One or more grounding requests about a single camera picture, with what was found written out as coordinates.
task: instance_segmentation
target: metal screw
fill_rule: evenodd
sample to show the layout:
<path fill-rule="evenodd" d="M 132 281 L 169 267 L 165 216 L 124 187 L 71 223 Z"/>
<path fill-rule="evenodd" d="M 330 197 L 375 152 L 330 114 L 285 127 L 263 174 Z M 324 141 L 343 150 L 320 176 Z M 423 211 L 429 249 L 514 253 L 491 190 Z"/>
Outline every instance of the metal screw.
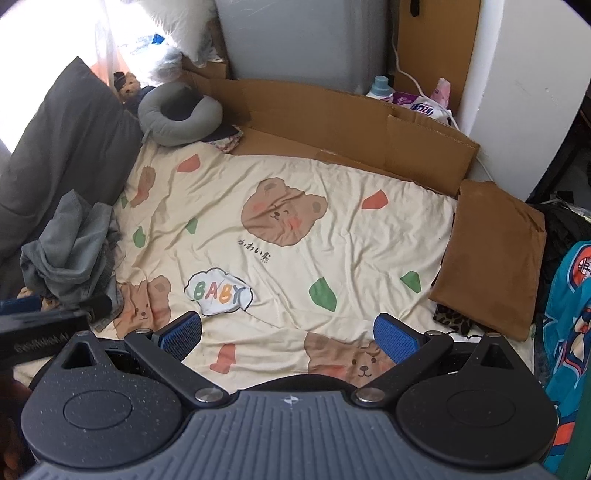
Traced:
<path fill-rule="evenodd" d="M 201 388 L 195 392 L 195 399 L 202 403 L 214 403 L 223 398 L 223 391 L 219 388 Z"/>
<path fill-rule="evenodd" d="M 353 393 L 353 395 L 361 403 L 368 405 L 380 402 L 386 398 L 386 394 L 383 391 L 381 391 L 379 388 L 373 387 L 360 388 L 355 393 Z"/>

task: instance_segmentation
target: white cable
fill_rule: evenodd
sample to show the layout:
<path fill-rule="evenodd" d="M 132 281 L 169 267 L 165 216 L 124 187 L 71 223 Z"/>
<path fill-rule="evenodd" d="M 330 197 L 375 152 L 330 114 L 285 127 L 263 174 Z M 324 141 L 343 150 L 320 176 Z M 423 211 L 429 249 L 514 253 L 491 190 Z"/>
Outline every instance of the white cable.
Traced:
<path fill-rule="evenodd" d="M 409 79 L 411 79 L 414 83 L 414 86 L 418 90 L 419 96 L 422 97 L 424 100 L 426 100 L 430 105 L 434 106 L 435 108 L 439 108 L 443 113 L 445 113 L 447 115 L 447 117 L 452 121 L 452 125 L 455 127 L 455 129 L 460 131 L 460 127 L 457 125 L 456 119 L 453 117 L 452 111 L 448 110 L 447 108 L 443 108 L 443 106 L 441 106 L 435 100 L 433 100 L 432 98 L 429 98 L 427 95 L 425 95 L 425 92 L 423 92 L 423 89 L 418 84 L 417 80 L 412 75 L 410 75 L 409 73 L 406 73 L 405 71 L 403 71 L 400 68 L 400 63 L 398 61 L 398 50 L 396 50 L 396 45 L 394 44 L 394 35 L 392 35 L 391 43 L 392 43 L 392 49 L 394 50 L 394 57 L 396 58 L 396 71 L 398 73 L 403 74 L 405 77 L 408 77 Z M 484 162 L 478 157 L 478 155 L 476 156 L 476 161 L 480 164 L 480 166 L 482 167 L 482 169 L 486 173 L 486 176 L 490 180 L 494 181 L 491 173 L 485 167 Z"/>

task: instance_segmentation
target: bear print blanket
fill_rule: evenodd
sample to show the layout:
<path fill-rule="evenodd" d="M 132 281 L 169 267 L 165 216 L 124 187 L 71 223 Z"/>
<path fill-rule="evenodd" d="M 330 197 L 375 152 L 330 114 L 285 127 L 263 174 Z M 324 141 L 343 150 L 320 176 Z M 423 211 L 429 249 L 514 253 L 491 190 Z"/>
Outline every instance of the bear print blanket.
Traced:
<path fill-rule="evenodd" d="M 306 372 L 365 385 L 394 366 L 373 339 L 380 312 L 434 328 L 455 204 L 316 160 L 148 141 L 115 208 L 125 307 L 101 335 L 195 310 L 203 338 L 184 363 L 228 391 Z"/>

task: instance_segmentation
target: triangular cutout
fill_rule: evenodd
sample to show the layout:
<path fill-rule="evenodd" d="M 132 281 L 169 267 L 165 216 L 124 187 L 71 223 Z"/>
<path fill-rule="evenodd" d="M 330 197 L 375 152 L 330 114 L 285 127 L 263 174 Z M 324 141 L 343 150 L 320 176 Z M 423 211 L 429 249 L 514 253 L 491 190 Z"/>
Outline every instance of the triangular cutout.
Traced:
<path fill-rule="evenodd" d="M 61 367 L 71 370 L 72 368 L 93 367 L 94 365 L 96 365 L 95 357 L 92 355 L 88 344 L 78 343 Z"/>
<path fill-rule="evenodd" d="M 482 360 L 483 367 L 504 368 L 513 370 L 513 365 L 509 362 L 505 352 L 498 345 L 491 345 Z"/>

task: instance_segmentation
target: brown folded cloth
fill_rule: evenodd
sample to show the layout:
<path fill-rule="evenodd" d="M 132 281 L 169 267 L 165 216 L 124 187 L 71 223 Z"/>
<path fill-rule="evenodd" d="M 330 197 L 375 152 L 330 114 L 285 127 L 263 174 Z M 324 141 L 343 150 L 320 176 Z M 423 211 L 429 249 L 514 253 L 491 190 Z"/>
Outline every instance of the brown folded cloth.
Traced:
<path fill-rule="evenodd" d="M 464 180 L 431 300 L 527 340 L 545 240 L 541 212 L 491 181 Z"/>

